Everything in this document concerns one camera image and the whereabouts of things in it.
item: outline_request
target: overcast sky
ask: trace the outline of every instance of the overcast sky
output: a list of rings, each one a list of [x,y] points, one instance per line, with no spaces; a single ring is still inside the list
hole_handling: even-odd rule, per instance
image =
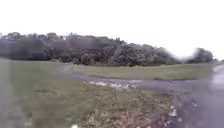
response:
[[[223,0],[0,0],[0,32],[121,37],[187,56],[224,59]]]

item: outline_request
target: road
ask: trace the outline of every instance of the road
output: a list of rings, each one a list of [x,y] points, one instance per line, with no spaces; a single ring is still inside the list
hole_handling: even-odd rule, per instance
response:
[[[198,86],[192,93],[194,109],[183,114],[185,118],[177,128],[223,128],[224,127],[224,70],[215,68],[211,79]]]
[[[0,128],[25,128],[24,118],[10,83],[10,61],[0,61]]]

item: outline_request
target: green lawn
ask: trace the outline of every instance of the green lawn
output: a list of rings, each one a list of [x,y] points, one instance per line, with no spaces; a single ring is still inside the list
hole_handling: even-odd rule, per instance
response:
[[[188,80],[207,77],[211,64],[179,64],[156,67],[94,67],[75,65],[71,70],[97,77],[120,79]]]
[[[10,62],[15,93],[33,128],[70,128],[72,124],[82,128],[147,126],[149,120],[156,120],[169,111],[176,97],[174,93],[116,90],[76,83],[57,74],[60,65],[38,61]],[[92,73],[98,69],[79,67],[82,68],[80,71],[92,69]]]

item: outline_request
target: sky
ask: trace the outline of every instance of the sky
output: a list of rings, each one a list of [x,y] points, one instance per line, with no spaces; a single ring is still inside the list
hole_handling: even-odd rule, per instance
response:
[[[0,0],[0,32],[120,37],[186,57],[224,59],[223,0]]]

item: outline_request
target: dry grass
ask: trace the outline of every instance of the dry grass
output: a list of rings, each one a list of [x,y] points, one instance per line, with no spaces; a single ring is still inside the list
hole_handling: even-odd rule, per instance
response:
[[[180,64],[157,67],[94,67],[75,65],[72,70],[90,76],[121,79],[188,80],[207,77],[210,64]]]
[[[11,61],[11,81],[33,128],[136,128],[170,109],[174,94],[90,86],[56,74],[59,63]]]

